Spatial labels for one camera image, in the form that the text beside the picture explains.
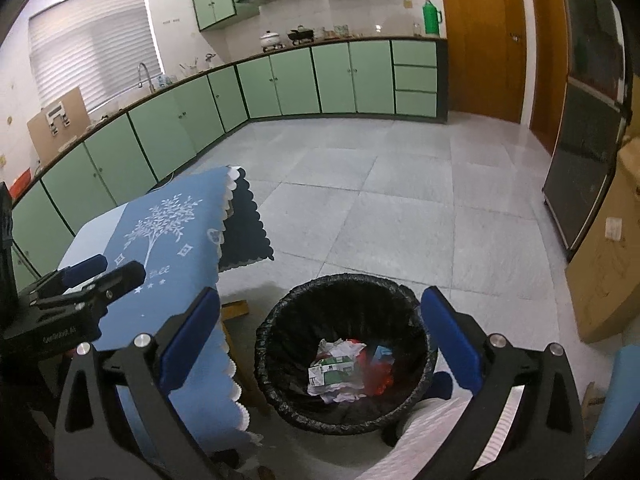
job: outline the metal screw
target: metal screw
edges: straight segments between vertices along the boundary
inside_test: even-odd
[[[151,343],[151,336],[149,334],[138,334],[133,340],[133,344],[138,348],[144,348]]]
[[[549,351],[555,355],[560,357],[562,354],[564,354],[564,348],[562,348],[562,345],[560,343],[551,343],[549,345]]]
[[[491,334],[489,336],[489,343],[496,348],[504,348],[507,346],[507,338],[502,334]]]
[[[80,343],[76,348],[76,352],[78,355],[87,355],[91,350],[91,345],[89,343]]]

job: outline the red container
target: red container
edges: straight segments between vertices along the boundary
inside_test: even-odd
[[[27,186],[31,182],[31,170],[25,171],[21,176],[15,179],[14,183],[9,188],[9,194],[14,200],[21,195],[21,193],[27,189]]]

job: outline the countertop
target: countertop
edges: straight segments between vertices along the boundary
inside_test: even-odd
[[[82,142],[87,140],[95,132],[99,131],[101,128],[103,128],[107,124],[111,123],[112,121],[116,120],[117,118],[121,117],[122,115],[126,114],[130,110],[133,110],[133,108],[135,108],[137,106],[140,106],[141,104],[144,104],[145,102],[149,101],[149,99],[157,97],[160,94],[163,94],[165,92],[168,92],[169,90],[172,90],[173,88],[175,88],[177,86],[180,86],[182,84],[188,83],[189,81],[193,81],[194,79],[197,79],[197,78],[202,77],[204,75],[207,75],[209,73],[215,72],[216,70],[222,70],[223,68],[226,68],[228,66],[233,66],[233,65],[239,64],[239,63],[244,63],[245,61],[251,61],[252,59],[259,59],[261,57],[270,56],[271,54],[279,54],[281,52],[288,52],[289,50],[296,50],[296,49],[299,49],[299,48],[308,48],[310,46],[318,46],[320,44],[351,43],[353,41],[374,41],[374,40],[447,41],[446,38],[441,38],[440,36],[436,36],[435,34],[426,34],[426,35],[422,35],[422,36],[384,36],[384,35],[376,35],[376,36],[361,36],[361,37],[347,37],[347,38],[329,38],[327,40],[315,41],[313,43],[304,43],[304,44],[300,44],[300,45],[288,45],[288,46],[285,46],[284,48],[281,48],[281,49],[278,49],[278,50],[270,50],[268,52],[261,52],[259,54],[255,54],[254,56],[245,57],[243,59],[239,59],[237,61],[226,63],[224,65],[220,65],[220,66],[217,66],[215,68],[211,68],[211,69],[208,69],[208,70],[203,70],[202,72],[198,72],[197,74],[194,74],[194,75],[188,76],[188,77],[186,77],[184,79],[181,79],[180,81],[178,81],[177,83],[172,84],[171,86],[167,86],[167,87],[164,87],[162,89],[156,90],[153,94],[149,94],[148,96],[145,96],[142,99],[139,99],[138,101],[135,101],[132,104],[127,105],[124,108],[121,108],[116,113],[110,115],[107,119],[101,120],[98,123],[96,123],[93,126],[91,126],[90,128],[88,128],[87,131],[85,131],[84,135],[82,135],[81,137],[78,137],[74,142],[69,144],[68,148],[64,152],[58,154],[58,156],[56,156],[56,158],[54,158],[52,161],[50,161],[50,163],[47,164],[46,166],[41,167],[40,171],[31,179],[29,185],[23,190],[23,192],[20,193],[20,195],[18,195],[14,199],[14,206],[31,189],[31,187],[33,187],[34,184],[37,181],[39,181],[41,179],[41,177],[44,176],[44,174],[47,173],[47,171],[50,168],[55,166],[56,163],[60,159],[62,159],[68,152],[70,152],[76,146],[78,146],[79,144],[81,144]]]

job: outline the black trash bag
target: black trash bag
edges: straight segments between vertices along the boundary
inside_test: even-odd
[[[260,389],[284,420],[302,430],[348,435],[396,422],[427,391],[438,356],[418,305],[404,285],[366,274],[334,274],[297,286],[256,331]],[[362,341],[367,359],[378,345],[391,348],[393,386],[355,402],[325,404],[310,396],[308,368],[323,338]]]

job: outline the window blind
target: window blind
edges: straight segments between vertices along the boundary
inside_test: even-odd
[[[87,110],[138,84],[138,64],[160,73],[145,0],[65,0],[29,20],[40,102],[76,86]]]

